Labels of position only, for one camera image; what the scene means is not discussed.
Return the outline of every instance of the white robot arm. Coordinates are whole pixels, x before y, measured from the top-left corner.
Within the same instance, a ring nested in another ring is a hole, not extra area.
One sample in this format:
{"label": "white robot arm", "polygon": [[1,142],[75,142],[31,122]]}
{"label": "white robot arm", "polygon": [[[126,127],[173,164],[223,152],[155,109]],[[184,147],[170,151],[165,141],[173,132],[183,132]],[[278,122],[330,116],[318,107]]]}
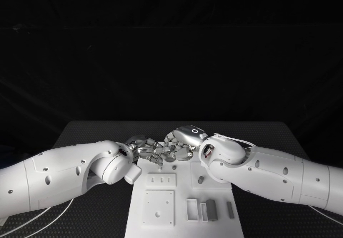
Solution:
{"label": "white robot arm", "polygon": [[135,143],[99,141],[52,149],[0,170],[0,218],[54,206],[101,183],[141,174]]}
{"label": "white robot arm", "polygon": [[311,205],[343,215],[343,169],[248,142],[243,148],[232,138],[219,134],[209,137],[194,126],[178,127],[165,136],[164,146],[170,142],[178,148],[165,153],[168,160],[184,161],[197,152],[217,182],[232,182],[269,200]]}

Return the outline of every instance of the black background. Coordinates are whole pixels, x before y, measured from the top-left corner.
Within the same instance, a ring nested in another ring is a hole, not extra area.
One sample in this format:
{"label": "black background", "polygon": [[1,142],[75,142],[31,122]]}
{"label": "black background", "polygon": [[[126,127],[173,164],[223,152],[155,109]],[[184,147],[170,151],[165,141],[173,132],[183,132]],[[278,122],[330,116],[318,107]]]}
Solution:
{"label": "black background", "polygon": [[229,120],[282,121],[343,167],[338,5],[8,0],[0,43],[1,164],[72,120]]}

